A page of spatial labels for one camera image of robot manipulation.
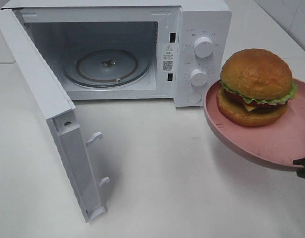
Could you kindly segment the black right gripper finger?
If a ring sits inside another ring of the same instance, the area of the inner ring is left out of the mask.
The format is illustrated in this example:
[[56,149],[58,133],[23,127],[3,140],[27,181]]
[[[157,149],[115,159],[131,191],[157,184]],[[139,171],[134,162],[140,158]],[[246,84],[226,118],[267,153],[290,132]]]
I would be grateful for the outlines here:
[[305,157],[303,157],[301,159],[293,160],[293,165],[305,167]]
[[301,169],[298,169],[296,171],[296,174],[297,174],[298,177],[305,179],[305,167],[303,167]]

